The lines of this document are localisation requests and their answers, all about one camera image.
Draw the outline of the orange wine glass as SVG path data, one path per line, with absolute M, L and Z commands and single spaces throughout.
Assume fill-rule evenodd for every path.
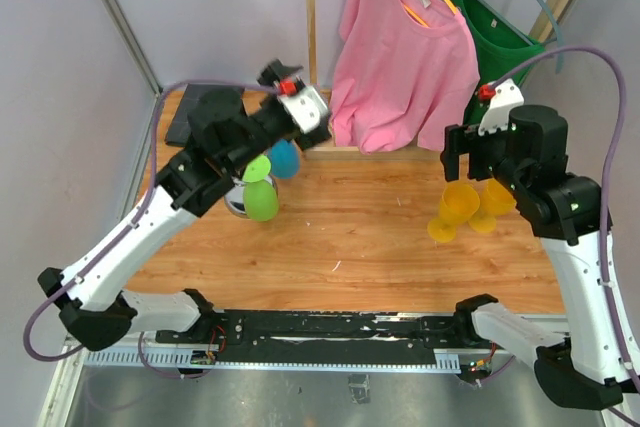
M 429 236 L 437 243 L 451 242 L 456 237 L 457 228 L 466 223 L 479 207 L 479 194 L 469 183 L 448 183 L 439 200 L 437 216 L 427 225 Z
M 516 206 L 512 193 L 497 180 L 489 179 L 480 196 L 480 206 L 469 219 L 469 226 L 477 233 L 495 230 L 497 218 L 511 212 Z

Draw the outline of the green wine glass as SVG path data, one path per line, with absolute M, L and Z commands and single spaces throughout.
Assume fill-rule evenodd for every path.
M 271 162 L 261 154 L 245 168 L 243 203 L 246 215 L 254 221 L 266 222 L 273 219 L 279 210 L 276 188 L 270 182 Z

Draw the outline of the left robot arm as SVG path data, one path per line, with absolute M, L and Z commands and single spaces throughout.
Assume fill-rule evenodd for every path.
M 297 77 L 298 70 L 271 61 L 258 78 L 266 96 L 252 114 L 239 88 L 213 82 L 188 114 L 186 146 L 162 169 L 153 169 L 142 200 L 78 261 L 39 275 L 45 303 L 58 308 L 62 324 L 82 347 L 101 351 L 141 332 L 174 331 L 195 343 L 212 335 L 213 306 L 197 290 L 141 294 L 126 285 L 278 141 L 294 141 L 306 150 L 329 139 L 327 102 Z

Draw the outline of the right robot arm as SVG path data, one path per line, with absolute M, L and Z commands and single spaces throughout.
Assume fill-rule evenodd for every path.
M 445 130 L 441 162 L 445 178 L 459 177 L 459 158 L 469 157 L 468 176 L 496 181 L 515 201 L 553 266 L 569 333 L 547 332 L 509 311 L 489 294 L 456 305 L 455 339 L 466 347 L 491 341 L 534 372 L 538 385 L 557 406 L 602 411 L 622 403 L 632 383 L 609 317 L 607 298 L 619 295 L 610 243 L 611 219 L 602 213 L 603 191 L 589 177 L 568 172 L 568 124 L 556 110 L 524 105 L 510 110 L 494 133 L 478 126 Z

